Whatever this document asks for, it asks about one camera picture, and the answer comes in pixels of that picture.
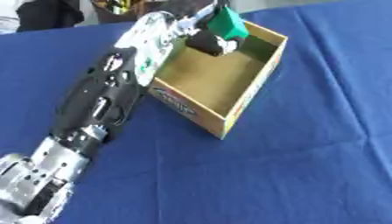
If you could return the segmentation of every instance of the robotic arm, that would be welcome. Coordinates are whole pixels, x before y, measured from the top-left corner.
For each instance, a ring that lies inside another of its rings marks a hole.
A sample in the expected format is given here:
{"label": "robotic arm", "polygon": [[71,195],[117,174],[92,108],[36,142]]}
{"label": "robotic arm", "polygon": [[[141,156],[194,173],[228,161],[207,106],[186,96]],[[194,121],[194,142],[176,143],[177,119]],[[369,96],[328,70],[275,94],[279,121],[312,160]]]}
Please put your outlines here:
{"label": "robotic arm", "polygon": [[71,89],[50,135],[32,156],[0,159],[0,224],[44,224],[59,215],[98,150],[130,119],[176,39],[188,38],[189,45],[213,55],[235,50],[238,40],[202,34],[212,42],[198,41],[200,21],[217,8],[213,3],[180,20],[152,12],[125,32]]}

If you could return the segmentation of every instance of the open box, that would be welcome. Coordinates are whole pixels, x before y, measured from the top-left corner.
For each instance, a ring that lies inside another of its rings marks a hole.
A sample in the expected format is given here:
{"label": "open box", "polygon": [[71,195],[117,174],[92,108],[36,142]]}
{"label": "open box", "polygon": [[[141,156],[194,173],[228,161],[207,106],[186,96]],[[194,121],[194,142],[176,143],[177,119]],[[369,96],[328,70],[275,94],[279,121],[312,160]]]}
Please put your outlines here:
{"label": "open box", "polygon": [[150,93],[222,139],[274,71],[287,42],[259,25],[246,26],[250,36],[241,49],[225,56],[178,43]]}

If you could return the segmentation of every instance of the black sleeve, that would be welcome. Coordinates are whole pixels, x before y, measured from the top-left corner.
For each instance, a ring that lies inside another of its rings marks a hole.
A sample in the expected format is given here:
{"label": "black sleeve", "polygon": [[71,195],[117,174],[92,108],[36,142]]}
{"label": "black sleeve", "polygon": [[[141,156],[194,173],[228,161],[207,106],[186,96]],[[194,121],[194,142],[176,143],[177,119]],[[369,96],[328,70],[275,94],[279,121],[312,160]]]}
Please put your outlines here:
{"label": "black sleeve", "polygon": [[79,0],[36,0],[23,4],[18,31],[36,31],[74,26],[84,20]]}

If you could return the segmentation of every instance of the table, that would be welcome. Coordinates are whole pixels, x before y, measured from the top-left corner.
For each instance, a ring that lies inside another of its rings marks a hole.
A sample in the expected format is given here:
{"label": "table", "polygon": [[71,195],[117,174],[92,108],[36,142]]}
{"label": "table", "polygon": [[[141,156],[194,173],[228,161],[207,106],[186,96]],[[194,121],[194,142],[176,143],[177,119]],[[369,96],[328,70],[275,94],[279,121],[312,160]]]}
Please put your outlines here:
{"label": "table", "polygon": [[[148,96],[56,223],[391,223],[392,2],[244,15],[290,37],[220,141]],[[65,91],[130,24],[0,37],[0,152],[29,155]]]}

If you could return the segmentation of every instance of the box label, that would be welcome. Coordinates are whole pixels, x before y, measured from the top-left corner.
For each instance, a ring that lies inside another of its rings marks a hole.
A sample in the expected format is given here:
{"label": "box label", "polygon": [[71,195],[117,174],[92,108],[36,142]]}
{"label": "box label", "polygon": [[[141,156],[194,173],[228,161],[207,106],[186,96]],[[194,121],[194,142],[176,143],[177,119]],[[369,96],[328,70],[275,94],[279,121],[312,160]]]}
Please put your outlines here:
{"label": "box label", "polygon": [[161,87],[154,87],[153,90],[157,93],[158,97],[167,103],[169,106],[176,109],[182,114],[189,116],[196,116],[196,111],[182,102],[178,97],[173,95],[170,90]]}

